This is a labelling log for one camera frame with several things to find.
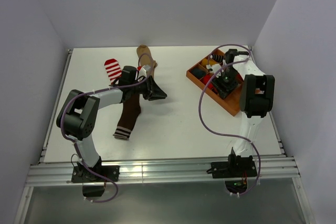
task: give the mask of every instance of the wooden box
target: wooden box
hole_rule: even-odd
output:
[[[220,50],[215,51],[214,54],[225,55]],[[202,82],[203,77],[201,79],[198,79],[191,73],[191,70],[193,70],[194,68],[199,68],[200,70],[203,70],[206,73],[209,73],[209,71],[201,65],[202,60],[199,61],[197,64],[195,64],[192,68],[190,68],[187,71],[186,76],[193,83],[195,83],[200,89],[203,90],[204,87],[205,87],[205,84],[203,84],[203,82]],[[227,112],[229,112],[233,116],[235,116],[240,111],[239,98],[240,98],[240,93],[242,92],[241,88],[242,88],[243,81],[240,78],[240,76],[237,76],[237,81],[239,82],[239,86],[234,91],[232,91],[231,94],[229,94],[225,99],[220,98],[219,95],[215,92],[214,88],[212,88],[212,89],[207,88],[206,91],[205,91],[205,93],[208,96],[210,96],[212,99],[214,99],[220,106],[222,106]]]

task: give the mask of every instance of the gray floor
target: gray floor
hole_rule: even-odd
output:
[[[240,199],[229,197],[223,186],[123,185],[115,200],[103,204],[84,201],[81,187],[37,187],[25,224],[304,223],[291,179],[262,180]]]

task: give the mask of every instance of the white wall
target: white wall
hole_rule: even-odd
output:
[[[318,223],[336,220],[336,0],[277,0],[255,44],[274,116]]]
[[[276,0],[39,0],[68,47],[253,45]]]
[[[66,51],[37,0],[0,0],[0,223],[12,223],[37,162]]]

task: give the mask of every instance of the wall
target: wall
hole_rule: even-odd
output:
[[[254,45],[276,0],[39,0],[68,47]]]
[[[276,77],[274,116],[318,223],[336,219],[336,0],[277,0],[255,44]]]
[[[66,51],[37,0],[0,0],[0,223],[12,223],[37,162]]]

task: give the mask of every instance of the dark brown sock with stripes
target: dark brown sock with stripes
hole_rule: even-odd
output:
[[[113,136],[117,139],[128,140],[135,122],[141,113],[139,94],[134,94],[130,99],[123,103],[122,113],[118,122],[117,129]]]

